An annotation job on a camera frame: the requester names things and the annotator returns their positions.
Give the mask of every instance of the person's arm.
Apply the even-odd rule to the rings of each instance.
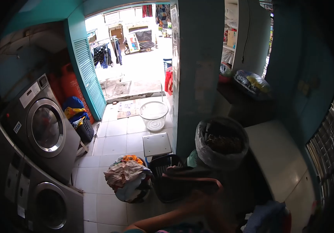
[[[133,223],[128,226],[126,230],[130,229],[140,229],[145,232],[156,232],[165,227],[169,227],[179,223],[182,219],[192,216],[193,213],[188,208],[178,208],[171,212],[155,216],[152,218],[144,219],[138,222]]]

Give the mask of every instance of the white tiled floor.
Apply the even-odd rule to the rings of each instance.
[[[141,99],[141,104],[160,97]],[[109,233],[122,231],[135,221],[168,212],[171,206],[161,203],[154,191],[145,203],[121,202],[107,185],[104,171],[119,156],[134,154],[143,157],[142,136],[167,132],[172,142],[172,119],[167,114],[165,127],[159,132],[150,132],[140,116],[117,120],[118,105],[106,106],[102,122],[95,128],[94,142],[89,152],[75,162],[73,184],[84,191],[84,232]]]

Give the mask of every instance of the machine door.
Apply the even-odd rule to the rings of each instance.
[[[38,184],[33,191],[33,215],[38,225],[61,229],[67,221],[67,198],[57,185]]]
[[[60,107],[49,99],[40,99],[27,115],[27,136],[39,155],[52,158],[61,152],[66,139],[66,126]]]

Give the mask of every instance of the black laundry basket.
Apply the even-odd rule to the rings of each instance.
[[[87,118],[84,118],[83,124],[76,128],[76,132],[79,134],[82,142],[91,142],[95,134],[95,131],[90,124],[90,120]]]
[[[162,177],[166,169],[171,166],[183,167],[183,163],[177,155],[161,156],[149,163],[149,169],[154,175],[152,184],[155,194],[163,203],[179,201],[187,194],[183,181]]]

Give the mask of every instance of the metal window bars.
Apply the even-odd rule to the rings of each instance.
[[[319,130],[306,148],[316,169],[324,205],[334,183],[334,100]]]
[[[259,0],[260,6],[269,11],[270,17],[271,17],[271,32],[269,36],[269,48],[268,48],[268,53],[266,57],[266,63],[264,65],[263,73],[261,75],[262,78],[266,77],[267,73],[267,67],[269,63],[269,56],[271,55],[272,51],[272,43],[273,43],[273,5],[271,0]]]

